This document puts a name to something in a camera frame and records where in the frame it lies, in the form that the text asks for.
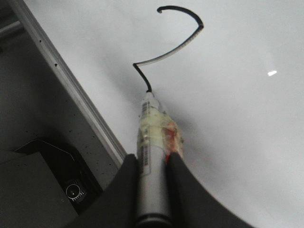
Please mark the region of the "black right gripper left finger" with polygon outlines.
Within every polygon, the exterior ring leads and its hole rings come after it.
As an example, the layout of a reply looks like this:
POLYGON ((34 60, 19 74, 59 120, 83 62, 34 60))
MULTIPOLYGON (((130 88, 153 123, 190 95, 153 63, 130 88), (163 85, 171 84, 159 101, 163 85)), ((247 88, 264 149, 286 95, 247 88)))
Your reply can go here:
POLYGON ((138 173, 135 155, 127 155, 102 195, 66 227, 134 228, 138 173))

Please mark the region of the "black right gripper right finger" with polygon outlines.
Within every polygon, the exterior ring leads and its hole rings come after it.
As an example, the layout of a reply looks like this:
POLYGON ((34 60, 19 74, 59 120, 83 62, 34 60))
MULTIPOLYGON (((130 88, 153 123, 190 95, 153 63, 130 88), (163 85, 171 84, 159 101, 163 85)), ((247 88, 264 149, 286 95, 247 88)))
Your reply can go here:
POLYGON ((219 203, 175 152, 167 160, 166 181, 174 228, 252 227, 219 203))

